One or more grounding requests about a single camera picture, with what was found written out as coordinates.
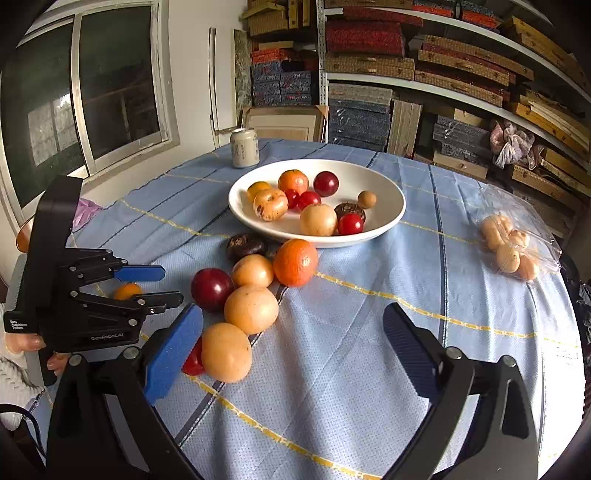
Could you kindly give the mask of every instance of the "window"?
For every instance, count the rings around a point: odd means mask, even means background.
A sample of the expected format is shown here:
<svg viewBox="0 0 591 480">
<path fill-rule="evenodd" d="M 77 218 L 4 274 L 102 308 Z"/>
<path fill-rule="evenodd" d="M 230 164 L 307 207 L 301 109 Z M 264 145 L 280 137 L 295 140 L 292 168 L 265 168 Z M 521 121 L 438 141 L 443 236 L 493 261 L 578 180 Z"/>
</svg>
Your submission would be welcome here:
<svg viewBox="0 0 591 480">
<path fill-rule="evenodd" d="M 156 61 L 164 3 L 77 7 L 17 47 L 0 76 L 0 171 L 19 224 L 55 176 L 86 178 L 170 143 Z"/>
</svg>

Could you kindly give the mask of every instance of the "red box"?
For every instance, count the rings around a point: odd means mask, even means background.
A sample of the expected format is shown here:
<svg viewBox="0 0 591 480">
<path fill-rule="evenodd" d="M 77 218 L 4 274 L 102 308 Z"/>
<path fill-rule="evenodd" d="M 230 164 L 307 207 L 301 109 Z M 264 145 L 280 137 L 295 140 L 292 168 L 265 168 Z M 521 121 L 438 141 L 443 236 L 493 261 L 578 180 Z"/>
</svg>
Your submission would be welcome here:
<svg viewBox="0 0 591 480">
<path fill-rule="evenodd" d="M 329 51 L 382 53 L 404 57 L 400 23 L 335 20 L 326 24 Z"/>
</svg>

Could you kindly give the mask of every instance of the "white can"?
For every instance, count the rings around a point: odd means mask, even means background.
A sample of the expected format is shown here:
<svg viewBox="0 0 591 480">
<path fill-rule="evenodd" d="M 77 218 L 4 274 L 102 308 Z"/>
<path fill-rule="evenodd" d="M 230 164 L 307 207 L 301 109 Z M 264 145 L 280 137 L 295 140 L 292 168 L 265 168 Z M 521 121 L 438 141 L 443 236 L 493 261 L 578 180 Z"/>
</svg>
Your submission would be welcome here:
<svg viewBox="0 0 591 480">
<path fill-rule="evenodd" d="M 230 135 L 232 163 L 236 168 L 245 168 L 259 162 L 258 137 L 254 128 L 238 128 Z"/>
</svg>

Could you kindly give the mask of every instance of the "shelf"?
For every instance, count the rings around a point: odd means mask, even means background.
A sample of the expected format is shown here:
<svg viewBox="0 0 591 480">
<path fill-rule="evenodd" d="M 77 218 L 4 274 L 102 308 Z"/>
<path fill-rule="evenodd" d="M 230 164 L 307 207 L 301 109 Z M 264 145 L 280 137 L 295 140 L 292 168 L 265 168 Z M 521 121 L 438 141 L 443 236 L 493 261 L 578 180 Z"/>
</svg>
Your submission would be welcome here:
<svg viewBox="0 0 591 480">
<path fill-rule="evenodd" d="M 394 87 L 402 87 L 408 88 L 411 90 L 419 90 L 421 92 L 432 93 L 434 95 L 439 95 L 445 98 L 450 98 L 452 100 L 456 100 L 458 102 L 467 103 L 468 105 L 472 105 L 477 107 L 481 110 L 490 112 L 494 115 L 500 116 L 501 118 L 505 118 L 510 120 L 511 122 L 522 126 L 523 128 L 531 131 L 536 136 L 546 140 L 548 143 L 554 145 L 560 151 L 564 152 L 570 158 L 572 158 L 576 163 L 581 165 L 585 170 L 589 170 L 590 165 L 584 158 L 574 152 L 571 148 L 567 147 L 563 144 L 560 140 L 556 137 L 553 137 L 545 130 L 542 130 L 540 127 L 534 125 L 530 121 L 508 111 L 504 110 L 500 107 L 497 107 L 491 103 L 484 102 L 479 100 L 478 98 L 471 97 L 469 95 L 464 95 L 463 93 L 455 92 L 453 90 L 447 90 L 445 88 L 437 87 L 435 85 L 429 85 L 428 83 L 421 83 L 415 82 L 413 80 L 402 80 L 396 79 L 391 77 L 381 77 L 377 75 L 367 75 L 367 74 L 360 74 L 360 73 L 333 73 L 327 72 L 326 73 L 327 80 L 341 80 L 345 82 L 366 82 L 366 83 L 377 83 L 379 85 L 391 85 Z"/>
<path fill-rule="evenodd" d="M 486 28 L 478 27 L 477 25 L 473 25 L 468 22 L 464 22 L 462 20 L 457 20 L 455 18 L 447 18 L 442 17 L 441 15 L 433 15 L 428 14 L 425 12 L 415 12 L 413 10 L 404 10 L 399 8 L 383 8 L 383 7 L 371 7 L 377 10 L 388 10 L 392 12 L 397 12 L 406 15 L 412 15 L 414 17 L 422 18 L 423 20 L 449 25 L 451 27 L 460 28 L 462 30 L 470 31 L 474 34 L 481 35 L 488 40 L 492 40 L 495 43 L 501 44 L 504 46 L 505 49 L 511 49 L 513 53 L 520 54 L 523 58 L 529 60 L 527 62 L 520 62 L 523 63 L 525 66 L 532 68 L 532 63 L 542 65 L 545 67 L 549 72 L 552 72 L 553 75 L 558 77 L 563 84 L 570 86 L 574 89 L 587 103 L 591 105 L 591 96 L 585 92 L 574 80 L 572 80 L 568 75 L 562 72 L 558 67 L 552 65 L 548 60 L 538 55 L 536 52 L 524 47 L 523 45 L 518 44 L 516 41 L 513 41 L 509 38 L 504 37 L 503 35 L 499 35 L 493 31 L 487 30 Z M 326 15 L 342 15 L 343 9 L 342 8 L 326 8 L 324 10 Z"/>
</svg>

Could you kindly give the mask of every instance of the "blue tablecloth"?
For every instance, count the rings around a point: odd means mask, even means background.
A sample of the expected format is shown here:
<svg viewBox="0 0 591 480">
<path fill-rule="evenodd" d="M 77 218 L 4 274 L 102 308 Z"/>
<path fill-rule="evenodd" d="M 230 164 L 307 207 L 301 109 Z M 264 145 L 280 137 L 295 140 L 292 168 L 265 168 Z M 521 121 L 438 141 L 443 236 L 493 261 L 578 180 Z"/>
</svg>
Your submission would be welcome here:
<svg viewBox="0 0 591 480">
<path fill-rule="evenodd" d="M 262 140 L 261 163 L 329 158 L 367 166 L 402 188 L 402 221 L 377 239 L 320 252 L 318 273 L 281 290 L 275 325 L 253 337 L 254 363 L 237 384 L 180 374 L 157 409 L 206 479 L 375 479 L 405 448 L 428 404 L 418 398 L 382 331 L 399 302 L 444 346 L 475 359 L 517 359 L 540 444 L 540 475 L 579 426 L 583 364 L 559 275 L 532 285 L 488 264 L 472 222 L 476 180 L 389 154 L 330 144 Z M 245 228 L 228 209 L 228 145 L 190 160 L 100 212 L 72 245 L 109 248 L 131 263 L 161 264 L 145 291 L 180 290 L 204 267 L 230 271 L 226 239 Z M 115 281 L 99 290 L 109 294 Z M 277 291 L 278 285 L 272 286 Z M 150 317 L 142 341 L 176 311 Z M 206 324 L 223 320 L 205 314 Z M 440 463 L 455 460 L 475 398 Z"/>
</svg>

